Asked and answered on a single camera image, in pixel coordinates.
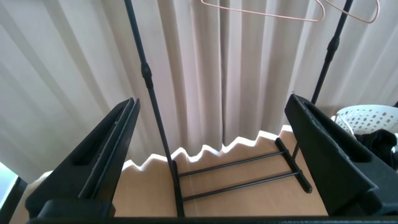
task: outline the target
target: laundry basket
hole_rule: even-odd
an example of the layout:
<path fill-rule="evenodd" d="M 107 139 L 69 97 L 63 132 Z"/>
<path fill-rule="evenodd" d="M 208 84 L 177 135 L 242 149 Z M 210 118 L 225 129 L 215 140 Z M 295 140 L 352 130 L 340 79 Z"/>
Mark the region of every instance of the laundry basket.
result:
<path fill-rule="evenodd" d="M 378 129 L 398 133 L 398 108 L 356 105 L 339 110 L 335 122 L 351 134 L 369 134 Z"/>

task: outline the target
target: vertical pole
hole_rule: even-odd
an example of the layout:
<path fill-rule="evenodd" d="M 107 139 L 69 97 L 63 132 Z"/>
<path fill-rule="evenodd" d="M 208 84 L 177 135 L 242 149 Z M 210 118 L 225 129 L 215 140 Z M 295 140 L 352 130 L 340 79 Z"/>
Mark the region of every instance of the vertical pole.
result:
<path fill-rule="evenodd" d="M 351 6 L 353 4 L 353 0 L 347 0 L 346 4 L 344 5 L 344 11 L 349 12 Z M 319 79 L 317 85 L 315 87 L 315 91 L 313 92 L 311 103 L 315 104 L 318 100 L 319 93 L 321 92 L 321 88 L 323 85 L 323 81 L 325 81 L 326 74 L 328 73 L 328 69 L 330 66 L 331 61 L 333 60 L 333 56 L 337 51 L 338 45 L 340 43 L 340 35 L 341 31 L 343 31 L 344 24 L 347 20 L 347 14 L 341 13 L 340 20 L 338 21 L 337 28 L 335 31 L 334 36 L 331 38 L 329 45 L 328 45 L 328 52 L 326 53 L 325 63 L 322 66 L 321 74 L 319 74 Z M 297 153 L 299 152 L 299 144 L 296 144 L 294 147 L 293 152 L 293 159 L 296 158 Z"/>
<path fill-rule="evenodd" d="M 176 187 L 179 188 L 178 180 L 177 180 L 178 177 L 174 170 L 173 161 L 172 161 L 172 158 L 170 155 L 169 145 L 167 144 L 166 134 L 165 134 L 164 128 L 163 128 L 162 118 L 160 117 L 159 106 L 157 105 L 157 101 L 156 101 L 154 84 L 152 82 L 152 72 L 150 71 L 149 65 L 145 58 L 144 48 L 142 46 L 141 37 L 140 37 L 139 31 L 138 31 L 136 16 L 134 15 L 134 10 L 132 8 L 131 0 L 124 0 L 124 3 L 126 5 L 127 14 L 129 16 L 132 34 L 134 35 L 134 40 L 136 41 L 138 56 L 141 61 L 142 77 L 145 80 L 145 84 L 146 84 L 146 87 L 149 92 L 150 102 L 152 103 L 152 107 L 154 109 L 155 119 L 156 119 L 157 127 L 159 129 L 160 138 L 162 139 L 164 152 L 165 152 L 166 158 L 167 158 L 167 163 L 169 164 L 169 169 L 172 173 L 173 184 L 174 184 L 175 188 Z"/>

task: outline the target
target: curtain fold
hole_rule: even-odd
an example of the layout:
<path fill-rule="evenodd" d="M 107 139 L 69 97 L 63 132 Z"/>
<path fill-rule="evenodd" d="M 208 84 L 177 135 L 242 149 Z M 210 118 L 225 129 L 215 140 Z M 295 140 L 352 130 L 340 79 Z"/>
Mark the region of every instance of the curtain fold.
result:
<path fill-rule="evenodd" d="M 320 17 L 313 0 L 206 0 Z M 345 1 L 336 0 L 339 7 Z M 340 12 L 319 23 L 220 10 L 199 0 L 133 0 L 173 152 L 217 150 L 237 136 L 278 133 L 292 92 L 311 98 Z M 371 18 L 372 0 L 352 13 Z M 317 106 L 393 105 L 398 95 L 398 2 L 367 25 L 348 18 Z M 0 161 L 32 182 L 54 169 L 120 101 L 141 99 L 126 159 L 164 154 L 122 0 L 0 0 Z"/>

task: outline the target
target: black garment rack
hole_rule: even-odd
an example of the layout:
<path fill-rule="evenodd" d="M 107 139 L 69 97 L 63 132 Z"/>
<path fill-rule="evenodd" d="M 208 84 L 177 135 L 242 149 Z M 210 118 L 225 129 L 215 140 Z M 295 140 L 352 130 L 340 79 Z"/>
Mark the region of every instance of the black garment rack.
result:
<path fill-rule="evenodd" d="M 282 140 L 280 138 L 277 138 L 275 140 L 275 145 L 279 149 L 279 152 L 270 153 L 270 154 L 264 154 L 264 155 L 261 155 L 261 156 L 251 157 L 251 158 L 248 158 L 248 159 L 242 159 L 242 160 L 239 160 L 239 161 L 234 161 L 234 162 L 229 162 L 229 163 L 225 163 L 225 164 L 220 164 L 220 165 L 217 165 L 217 166 L 211 166 L 211 167 L 207 167 L 207 168 L 203 168 L 203 169 L 193 170 L 193 171 L 190 171 L 190 172 L 184 172 L 184 173 L 181 173 L 181 174 L 178 173 L 178 165 L 177 165 L 177 163 L 175 161 L 172 160 L 172 158 L 170 156 L 169 145 L 167 144 L 167 138 L 166 138 L 165 131 L 164 131 L 164 128 L 163 128 L 162 118 L 160 116 L 160 111 L 159 111 L 159 107 L 158 107 L 158 104 L 157 104 L 156 95 L 155 95 L 155 91 L 154 91 L 154 84 L 152 82 L 152 73 L 150 71 L 149 65 L 148 65 L 146 57 L 145 57 L 144 48 L 142 46 L 142 41 L 141 41 L 141 37 L 140 37 L 140 34 L 139 34 L 139 29 L 138 29 L 138 26 L 137 26 L 136 17 L 134 15 L 133 6 L 132 6 L 132 3 L 131 3 L 131 0 L 124 0 L 124 3 L 126 5 L 127 13 L 128 13 L 130 24 L 131 24 L 132 33 L 133 33 L 134 40 L 135 40 L 136 45 L 137 45 L 137 51 L 138 51 L 138 55 L 139 55 L 139 58 L 140 58 L 140 61 L 141 61 L 142 77 L 145 80 L 146 87 L 147 87 L 148 92 L 149 92 L 149 96 L 150 96 L 150 100 L 151 100 L 151 103 L 152 103 L 152 107 L 154 109 L 155 118 L 156 118 L 157 126 L 158 126 L 158 129 L 159 129 L 160 137 L 162 139 L 162 144 L 163 144 L 163 147 L 164 147 L 165 155 L 166 155 L 167 162 L 168 162 L 169 168 L 170 168 L 170 172 L 171 172 L 171 175 L 172 175 L 172 178 L 173 178 L 175 204 L 176 204 L 176 208 L 177 208 L 178 217 L 184 217 L 185 216 L 183 203 L 186 202 L 186 201 L 194 200 L 196 198 L 206 197 L 206 196 L 210 196 L 210 195 L 214 195 L 214 194 L 218 194 L 218 193 L 222 193 L 222 192 L 227 192 L 227 191 L 230 191 L 230 190 L 240 189 L 240 188 L 243 188 L 243 187 L 249 187 L 249 186 L 256 185 L 256 184 L 270 182 L 270 181 L 273 181 L 273 180 L 279 180 L 279 179 L 282 179 L 282 178 L 285 178 L 285 177 L 290 177 L 290 176 L 295 176 L 296 179 L 298 180 L 298 182 L 300 183 L 300 185 L 302 186 L 302 188 L 304 189 L 304 191 L 306 193 L 311 193 L 312 192 L 312 186 L 310 185 L 308 180 L 305 178 L 305 176 L 303 175 L 303 172 L 300 170 L 300 168 L 298 167 L 298 165 L 295 162 L 295 158 L 296 158 L 297 153 L 299 151 L 299 145 L 296 144 L 293 156 L 291 156 L 290 153 L 289 153 L 289 150 L 286 149 L 286 147 L 284 146 L 284 143 L 282 142 Z M 351 8 L 352 3 L 353 3 L 353 0 L 347 0 L 346 1 L 346 4 L 344 6 L 344 10 L 346 12 L 349 12 L 349 9 Z M 334 56 L 334 54 L 335 54 L 335 52 L 336 52 L 336 50 L 338 48 L 338 44 L 340 42 L 340 34 L 341 34 L 341 31 L 343 30 L 343 26 L 345 24 L 346 18 L 347 18 L 347 15 L 344 14 L 344 13 L 341 13 L 341 17 L 340 17 L 340 20 L 338 22 L 338 25 L 337 25 L 337 28 L 336 28 L 336 32 L 335 32 L 333 38 L 331 39 L 331 41 L 330 41 L 330 43 L 328 45 L 328 52 L 327 52 L 326 57 L 325 57 L 325 63 L 323 64 L 323 68 L 322 68 L 320 77 L 318 79 L 317 86 L 316 86 L 314 94 L 312 96 L 311 102 L 313 104 L 315 104 L 317 99 L 318 99 L 318 96 L 319 96 L 323 81 L 325 80 L 326 73 L 328 71 L 329 65 L 330 65 L 331 61 L 333 60 L 333 56 Z M 246 163 L 246 162 L 256 161 L 258 159 L 265 159 L 265 158 L 272 157 L 272 156 L 278 156 L 278 155 L 282 155 L 284 157 L 284 159 L 286 160 L 286 163 L 289 165 L 290 169 L 292 170 L 291 173 L 283 174 L 283 175 L 276 175 L 276 176 L 273 176 L 273 177 L 268 177 L 268 178 L 261 179 L 261 180 L 247 182 L 247 183 L 235 185 L 235 186 L 232 186 L 232 187 L 225 187 L 225 188 L 222 188 L 222 189 L 212 190 L 212 191 L 209 191 L 209 192 L 196 194 L 196 195 L 191 195 L 191 196 L 188 196 L 188 197 L 183 197 L 182 194 L 181 194 L 181 187 L 180 187 L 179 178 L 186 177 L 188 175 L 199 174 L 201 172 L 207 172 L 207 171 L 211 171 L 211 170 L 215 170 L 215 169 L 221 169 L 221 168 L 228 167 L 228 166 L 238 165 L 238 164 L 242 164 L 242 163 Z"/>

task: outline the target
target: rose gold hanger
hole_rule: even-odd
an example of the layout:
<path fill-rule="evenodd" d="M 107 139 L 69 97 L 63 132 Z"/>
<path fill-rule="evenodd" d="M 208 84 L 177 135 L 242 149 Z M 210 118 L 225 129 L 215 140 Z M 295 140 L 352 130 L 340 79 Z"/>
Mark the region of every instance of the rose gold hanger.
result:
<path fill-rule="evenodd" d="M 366 20 L 364 20 L 362 18 L 359 18 L 358 16 L 354 16 L 354 15 L 352 15 L 352 14 L 350 14 L 350 13 L 348 13 L 348 12 L 342 10 L 342 9 L 340 9 L 335 4 L 331 3 L 329 0 L 325 0 L 325 1 L 329 5 L 335 7 L 337 10 L 341 11 L 342 13 L 347 14 L 348 16 L 351 16 L 351 17 L 353 17 L 353 18 L 355 18 L 355 19 L 357 19 L 359 21 L 365 22 L 367 24 L 371 24 L 372 22 L 374 22 L 377 19 L 377 17 L 379 16 L 379 13 L 380 13 L 380 0 L 376 0 L 376 6 L 377 6 L 376 15 L 374 15 L 374 17 L 373 17 L 373 19 L 371 21 L 366 21 Z"/>
<path fill-rule="evenodd" d="M 213 7 L 217 7 L 220 9 L 227 9 L 227 10 L 231 10 L 231 11 L 236 11 L 236 12 L 248 12 L 251 14 L 257 14 L 257 15 L 262 15 L 262 16 L 271 16 L 271 17 L 276 17 L 276 18 L 283 18 L 283 19 L 292 19 L 292 20 L 297 20 L 297 21 L 307 21 L 307 22 L 320 22 L 323 20 L 323 18 L 325 18 L 325 8 L 323 7 L 323 4 L 320 2 L 320 0 L 315 0 L 322 8 L 322 17 L 320 19 L 305 19 L 305 18 L 298 18 L 298 17 L 290 17 L 290 16 L 280 16 L 280 15 L 275 15 L 275 14 L 268 14 L 268 13 L 264 13 L 264 12 L 253 12 L 253 11 L 248 11 L 248 10 L 244 10 L 244 9 L 232 9 L 229 7 L 224 7 L 224 6 L 217 6 L 214 4 L 210 4 L 207 2 L 204 2 L 204 0 L 201 0 L 201 2 L 203 4 L 206 4 L 208 6 L 213 6 Z"/>

